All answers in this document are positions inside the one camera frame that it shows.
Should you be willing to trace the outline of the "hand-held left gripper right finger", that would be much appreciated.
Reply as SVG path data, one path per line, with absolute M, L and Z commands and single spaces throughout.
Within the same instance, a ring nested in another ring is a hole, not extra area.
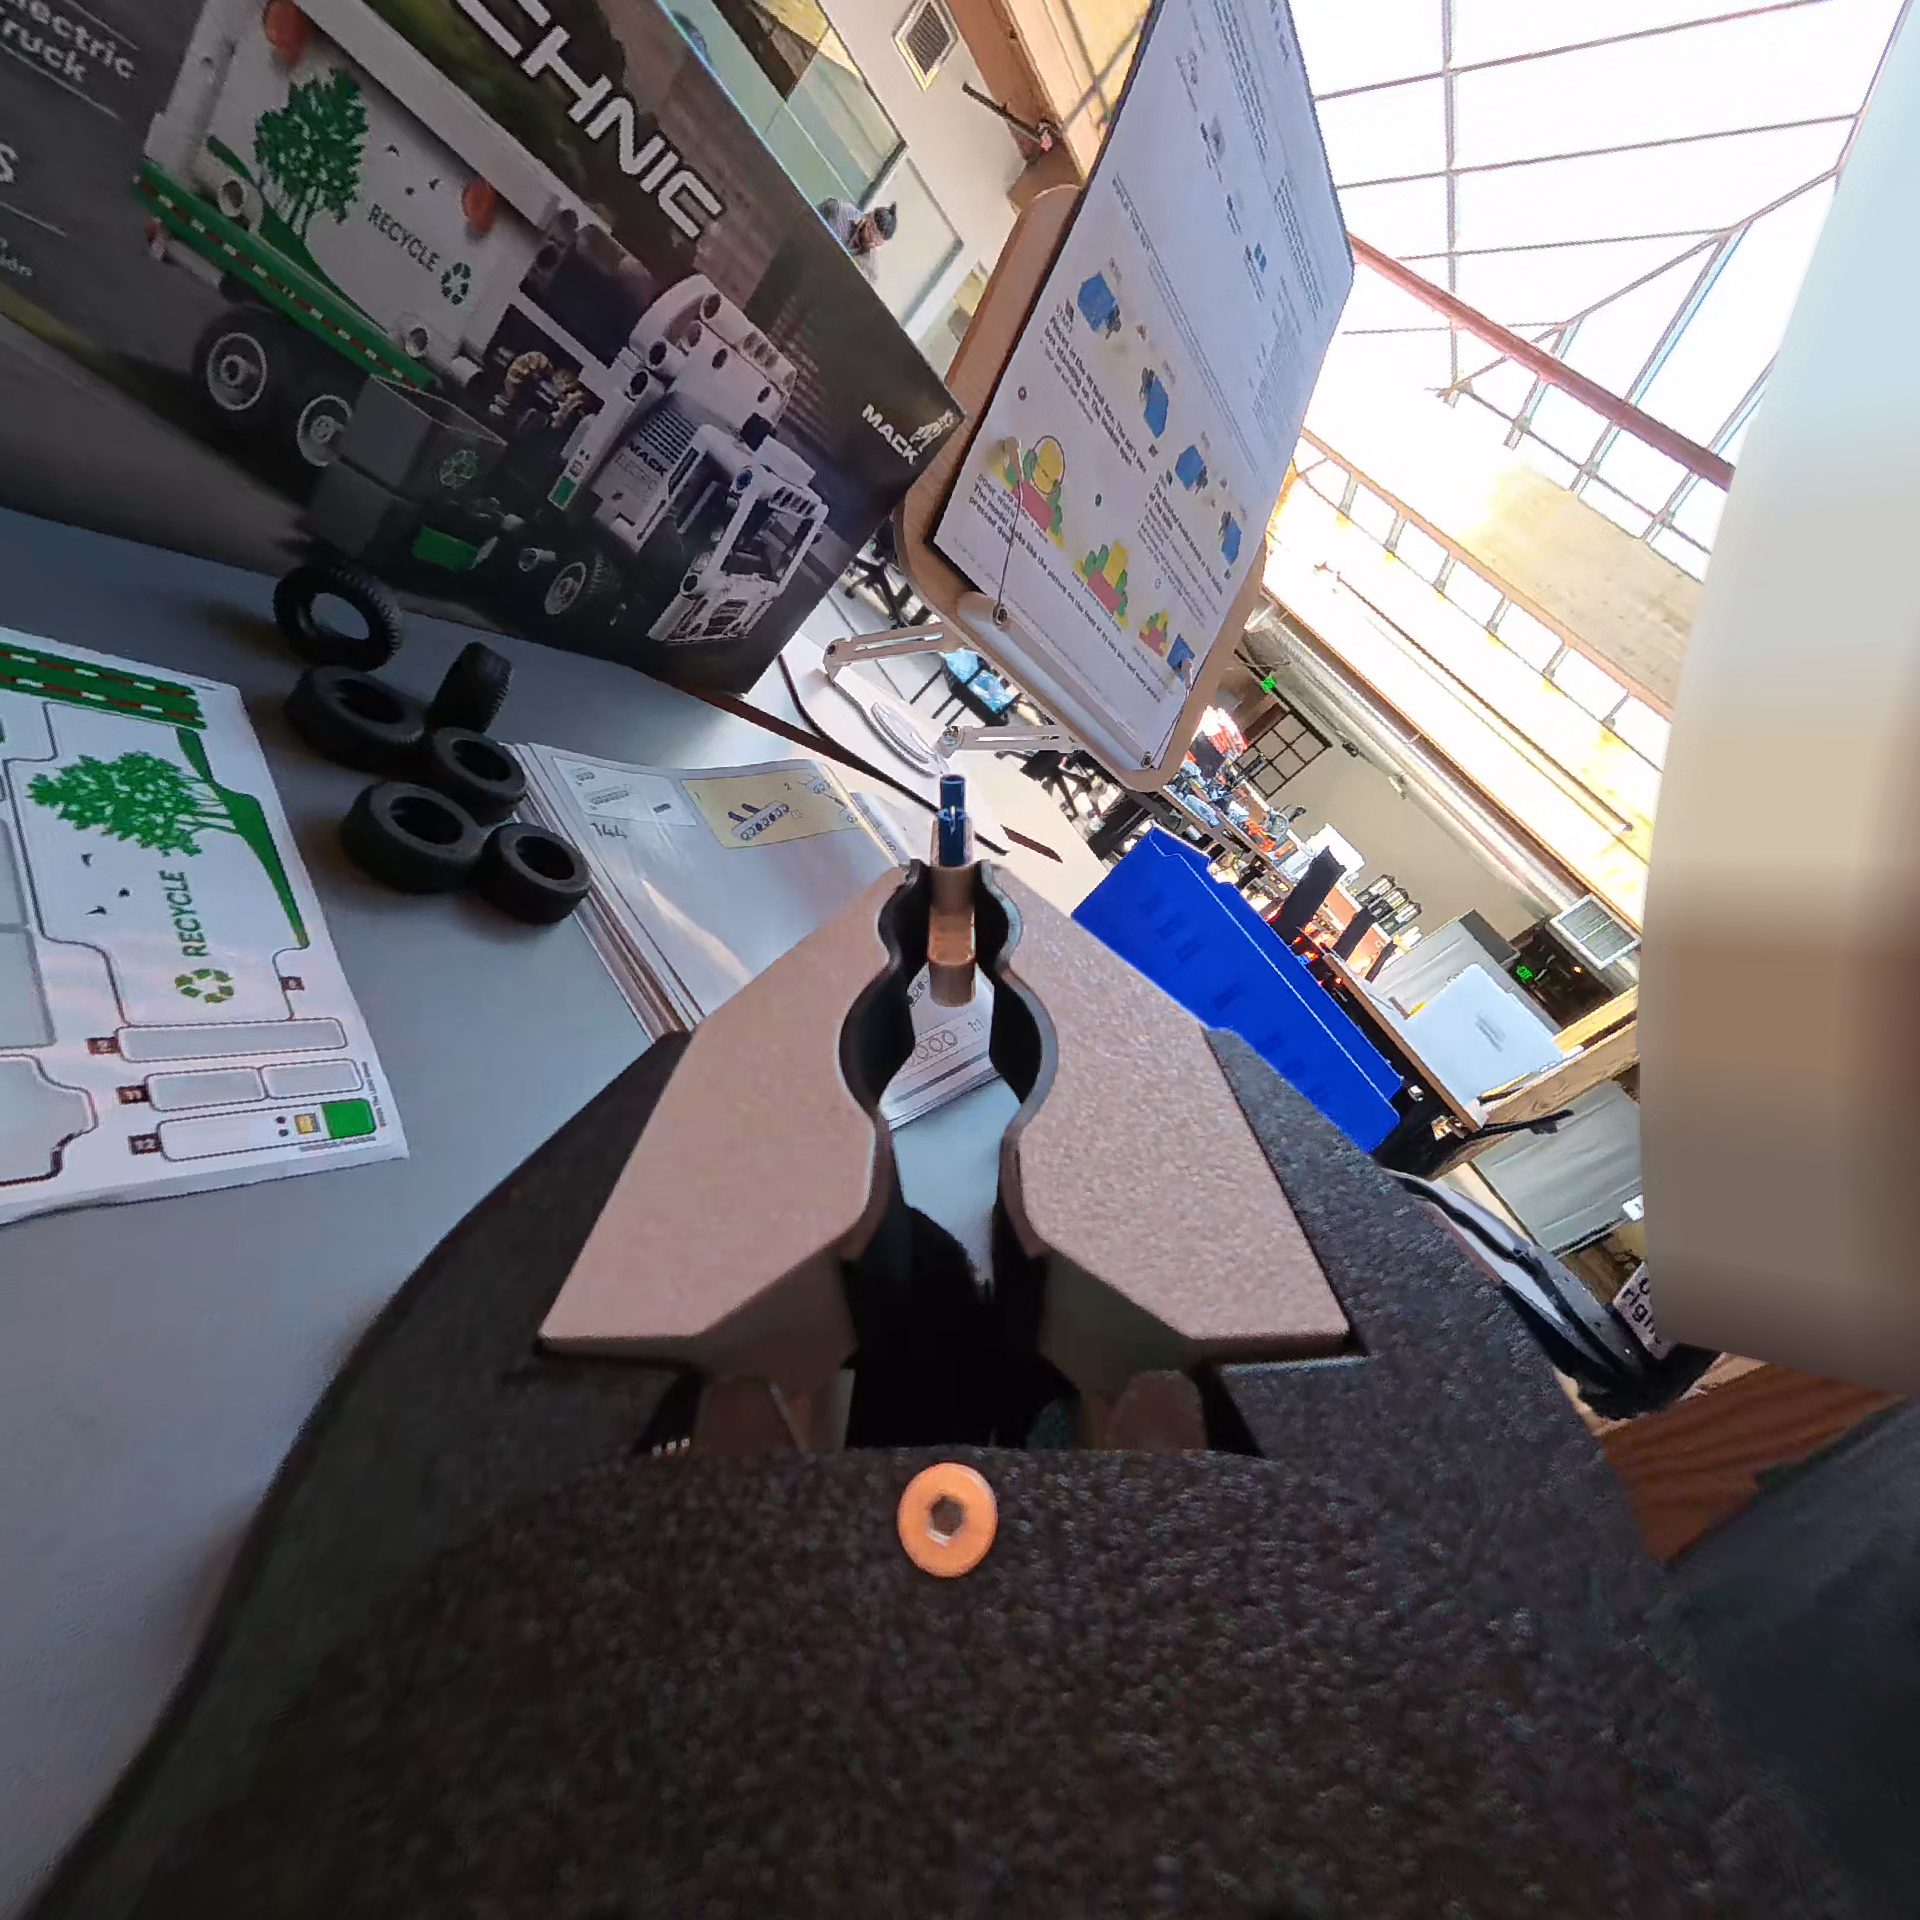
M 1141 1379 L 1348 1357 L 1351 1322 L 1210 1031 L 1001 867 L 977 867 L 995 1160 L 994 1436 L 1100 1428 Z

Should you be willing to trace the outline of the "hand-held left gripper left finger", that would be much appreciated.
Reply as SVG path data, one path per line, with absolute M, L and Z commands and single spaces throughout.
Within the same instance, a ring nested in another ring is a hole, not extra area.
M 914 1044 L 920 867 L 883 873 L 683 1037 L 539 1322 L 564 1358 L 693 1376 L 806 1452 L 852 1432 L 853 1369 L 897 1330 L 915 1215 L 881 1096 Z

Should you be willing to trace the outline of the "blue and tan pin piece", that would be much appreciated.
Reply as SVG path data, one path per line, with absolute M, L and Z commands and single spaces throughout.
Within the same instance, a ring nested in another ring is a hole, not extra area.
M 937 781 L 926 869 L 926 981 L 929 1001 L 963 1011 L 976 992 L 976 837 L 959 774 Z

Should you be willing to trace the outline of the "lego instruction booklet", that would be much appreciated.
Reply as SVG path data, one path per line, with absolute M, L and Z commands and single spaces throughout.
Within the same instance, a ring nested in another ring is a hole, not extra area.
M 946 1007 L 878 916 L 908 842 L 821 763 L 661 771 L 515 748 L 529 824 L 587 870 L 587 938 L 651 1038 L 756 1118 L 911 1123 L 995 1078 L 994 992 Z

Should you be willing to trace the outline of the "lego set cardboard box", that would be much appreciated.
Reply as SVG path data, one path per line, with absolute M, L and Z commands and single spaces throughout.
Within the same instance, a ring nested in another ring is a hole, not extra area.
M 4 508 L 742 694 L 968 420 L 666 5 L 8 3 Z

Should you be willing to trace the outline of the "grey panel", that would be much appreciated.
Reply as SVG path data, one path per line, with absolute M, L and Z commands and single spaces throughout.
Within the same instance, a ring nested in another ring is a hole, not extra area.
M 1505 1134 L 1472 1165 L 1499 1207 L 1551 1254 L 1574 1253 L 1641 1217 L 1640 1107 L 1618 1082 L 1583 1092 L 1554 1132 Z

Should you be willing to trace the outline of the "blue plastic bin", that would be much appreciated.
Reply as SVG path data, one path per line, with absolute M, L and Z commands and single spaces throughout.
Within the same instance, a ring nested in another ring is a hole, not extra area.
M 1204 1028 L 1247 1044 L 1358 1151 L 1398 1127 L 1399 1070 L 1200 849 L 1147 828 L 1069 916 Z

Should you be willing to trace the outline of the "wooden workbench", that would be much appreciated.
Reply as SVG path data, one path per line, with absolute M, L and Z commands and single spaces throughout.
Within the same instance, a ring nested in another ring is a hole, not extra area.
M 1640 989 L 1629 987 L 1554 1037 L 1555 1060 L 1479 1098 L 1478 1130 L 1521 1130 L 1560 1120 L 1578 1098 L 1637 1067 Z

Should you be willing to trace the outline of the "person's black shirt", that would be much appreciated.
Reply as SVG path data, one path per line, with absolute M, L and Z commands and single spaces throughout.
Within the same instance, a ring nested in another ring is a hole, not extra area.
M 1864 1916 L 1917 1915 L 1917 1406 L 1787 1466 L 1671 1567 L 1727 1733 Z

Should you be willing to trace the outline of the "pile of black rubber tyres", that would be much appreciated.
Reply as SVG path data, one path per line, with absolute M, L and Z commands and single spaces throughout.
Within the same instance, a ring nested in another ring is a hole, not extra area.
M 467 642 L 424 699 L 387 681 L 404 621 L 387 591 L 339 558 L 283 573 L 271 617 L 302 662 L 283 719 L 316 757 L 368 777 L 339 845 L 380 887 L 410 899 L 472 895 L 524 927 L 569 920 L 591 891 L 586 855 L 517 819 L 525 771 L 496 734 L 513 666 Z

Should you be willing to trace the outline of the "green and white sticker sheet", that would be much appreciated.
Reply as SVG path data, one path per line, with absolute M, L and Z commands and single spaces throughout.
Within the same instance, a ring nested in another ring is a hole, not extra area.
M 407 1147 L 239 692 L 4 631 L 4 1225 Z

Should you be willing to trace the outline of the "instruction display board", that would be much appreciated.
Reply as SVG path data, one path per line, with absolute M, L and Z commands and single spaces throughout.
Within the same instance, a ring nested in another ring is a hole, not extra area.
M 1234 651 L 1351 286 L 1290 5 L 1154 5 L 927 535 L 1126 782 L 1165 781 Z

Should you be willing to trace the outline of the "wooden board stand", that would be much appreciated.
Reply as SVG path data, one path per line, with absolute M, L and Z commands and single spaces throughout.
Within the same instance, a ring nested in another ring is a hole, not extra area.
M 1004 662 L 999 641 L 1012 637 L 1012 627 L 995 622 L 995 599 L 974 589 L 968 577 L 935 552 L 931 537 L 951 486 L 986 426 L 995 387 L 1044 293 L 1079 197 L 1076 186 L 1045 188 L 1017 215 L 946 378 L 949 396 L 966 412 L 966 422 L 921 462 L 909 493 L 892 517 L 896 552 L 906 578 L 918 599 L 937 614 L 943 637 L 971 646 L 1004 676 L 1012 676 L 1014 668 Z M 1196 673 L 1196 684 L 1173 719 L 1170 744 L 1157 758 L 1132 767 L 1124 748 L 1108 741 L 1104 724 L 1069 716 L 1066 694 L 1035 692 L 1031 697 L 1059 722 L 1062 738 L 1085 751 L 1126 792 L 1140 798 L 1161 795 L 1185 758 L 1200 716 L 1212 707 L 1246 622 L 1259 605 L 1268 552 L 1269 545 L 1262 540 L 1251 573 L 1235 591 L 1230 612 Z

